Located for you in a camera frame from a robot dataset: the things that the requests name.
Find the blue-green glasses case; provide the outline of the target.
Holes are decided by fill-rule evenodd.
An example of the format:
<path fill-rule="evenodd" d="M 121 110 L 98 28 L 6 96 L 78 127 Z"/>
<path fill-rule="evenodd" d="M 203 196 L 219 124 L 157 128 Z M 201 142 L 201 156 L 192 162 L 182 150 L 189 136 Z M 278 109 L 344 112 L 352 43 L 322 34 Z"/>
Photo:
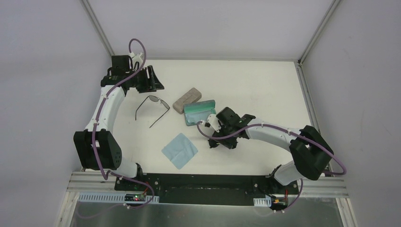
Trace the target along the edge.
<path fill-rule="evenodd" d="M 216 114 L 215 100 L 194 102 L 184 105 L 186 126 L 194 126 L 199 121 L 206 121 L 210 114 Z"/>

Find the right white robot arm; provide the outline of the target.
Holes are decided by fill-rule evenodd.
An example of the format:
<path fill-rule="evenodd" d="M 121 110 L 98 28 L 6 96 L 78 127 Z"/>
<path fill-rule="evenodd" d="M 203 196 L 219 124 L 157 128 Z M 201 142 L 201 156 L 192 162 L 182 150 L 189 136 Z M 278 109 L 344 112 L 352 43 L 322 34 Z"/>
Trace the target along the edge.
<path fill-rule="evenodd" d="M 302 129 L 285 128 L 254 115 L 239 116 L 229 107 L 218 114 L 210 114 L 199 124 L 214 130 L 208 136 L 211 148 L 223 145 L 235 149 L 238 138 L 244 138 L 267 142 L 289 152 L 292 161 L 279 165 L 267 176 L 269 189 L 275 194 L 282 193 L 290 183 L 300 179 L 318 180 L 334 154 L 317 129 L 310 125 Z"/>

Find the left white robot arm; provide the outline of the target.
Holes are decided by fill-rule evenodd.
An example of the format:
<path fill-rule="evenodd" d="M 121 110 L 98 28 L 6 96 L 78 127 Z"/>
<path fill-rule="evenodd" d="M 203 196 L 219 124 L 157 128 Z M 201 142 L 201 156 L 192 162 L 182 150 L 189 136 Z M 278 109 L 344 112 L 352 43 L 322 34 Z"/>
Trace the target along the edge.
<path fill-rule="evenodd" d="M 109 174 L 127 177 L 126 185 L 132 191 L 144 186 L 141 167 L 122 156 L 112 131 L 119 107 L 131 88 L 139 93 L 164 89 L 153 66 L 145 66 L 143 62 L 142 52 L 112 56 L 112 65 L 101 80 L 101 95 L 95 112 L 85 129 L 73 136 L 84 169 L 100 171 L 105 177 Z"/>

